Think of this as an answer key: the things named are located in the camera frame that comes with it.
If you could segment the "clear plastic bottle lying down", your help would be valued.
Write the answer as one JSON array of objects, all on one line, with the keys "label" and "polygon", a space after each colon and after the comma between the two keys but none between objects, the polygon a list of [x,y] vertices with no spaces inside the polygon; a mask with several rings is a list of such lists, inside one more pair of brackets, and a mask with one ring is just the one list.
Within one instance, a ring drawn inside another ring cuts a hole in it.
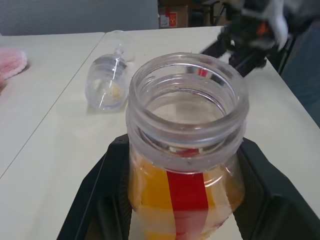
[{"label": "clear plastic bottle lying down", "polygon": [[106,34],[107,54],[91,64],[85,82],[88,104],[98,110],[115,110],[124,105],[129,94],[129,63],[135,60],[133,38],[122,30]]}]

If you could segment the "pink fluffy towel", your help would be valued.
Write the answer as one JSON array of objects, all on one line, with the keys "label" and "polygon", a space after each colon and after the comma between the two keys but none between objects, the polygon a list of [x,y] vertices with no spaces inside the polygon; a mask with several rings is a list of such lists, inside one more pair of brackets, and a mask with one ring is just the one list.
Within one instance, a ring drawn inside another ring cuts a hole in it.
[{"label": "pink fluffy towel", "polygon": [[0,48],[0,92],[6,86],[6,80],[22,72],[28,64],[24,51],[12,48]]}]

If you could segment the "clear jar with orange label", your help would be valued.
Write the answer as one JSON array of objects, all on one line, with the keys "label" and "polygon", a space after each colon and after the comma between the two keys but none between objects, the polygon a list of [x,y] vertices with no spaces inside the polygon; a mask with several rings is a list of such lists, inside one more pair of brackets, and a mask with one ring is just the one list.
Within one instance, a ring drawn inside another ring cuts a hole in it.
[{"label": "clear jar with orange label", "polygon": [[205,240],[240,206],[248,111],[244,79],[214,57],[171,53],[136,71],[128,197],[147,240]]}]

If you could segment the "black office chair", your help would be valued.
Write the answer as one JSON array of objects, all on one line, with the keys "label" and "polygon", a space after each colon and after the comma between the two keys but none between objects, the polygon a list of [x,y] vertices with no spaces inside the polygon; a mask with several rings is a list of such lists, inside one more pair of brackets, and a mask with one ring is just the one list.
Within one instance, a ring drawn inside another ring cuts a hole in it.
[{"label": "black office chair", "polygon": [[190,0],[189,27],[223,26],[227,22],[227,7],[224,0]]}]

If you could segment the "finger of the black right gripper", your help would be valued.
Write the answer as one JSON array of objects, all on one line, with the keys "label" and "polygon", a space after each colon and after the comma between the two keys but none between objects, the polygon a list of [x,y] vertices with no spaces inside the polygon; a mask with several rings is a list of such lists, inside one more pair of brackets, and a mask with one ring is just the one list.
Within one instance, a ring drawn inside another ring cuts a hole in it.
[{"label": "finger of the black right gripper", "polygon": [[200,51],[201,54],[211,56],[214,58],[220,58],[227,52],[233,52],[234,47],[230,41],[224,38],[218,38],[216,41],[211,43],[205,49]]},{"label": "finger of the black right gripper", "polygon": [[237,49],[233,52],[233,67],[242,77],[252,70],[265,67],[267,52],[254,48]]}]

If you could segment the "brown cardboard box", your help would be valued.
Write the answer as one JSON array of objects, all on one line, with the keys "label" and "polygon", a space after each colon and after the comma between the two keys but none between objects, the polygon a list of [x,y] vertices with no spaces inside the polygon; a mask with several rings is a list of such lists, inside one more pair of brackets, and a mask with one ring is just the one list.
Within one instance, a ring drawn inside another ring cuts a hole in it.
[{"label": "brown cardboard box", "polygon": [[158,7],[158,25],[160,29],[187,28],[189,8],[187,5]]}]

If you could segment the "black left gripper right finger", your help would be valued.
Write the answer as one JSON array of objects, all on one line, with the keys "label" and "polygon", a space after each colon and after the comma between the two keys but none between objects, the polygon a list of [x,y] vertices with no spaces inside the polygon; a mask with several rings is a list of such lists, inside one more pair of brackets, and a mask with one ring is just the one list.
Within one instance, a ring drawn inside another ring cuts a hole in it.
[{"label": "black left gripper right finger", "polygon": [[320,240],[320,218],[292,182],[244,139],[238,162],[245,195],[233,215],[243,240]]}]

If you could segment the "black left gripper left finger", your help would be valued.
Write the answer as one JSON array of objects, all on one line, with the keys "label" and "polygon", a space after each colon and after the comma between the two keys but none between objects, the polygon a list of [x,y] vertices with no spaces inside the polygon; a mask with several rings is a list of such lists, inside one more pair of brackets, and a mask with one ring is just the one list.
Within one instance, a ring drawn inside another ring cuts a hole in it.
[{"label": "black left gripper left finger", "polygon": [[129,240],[129,138],[117,137],[83,179],[56,240]]}]

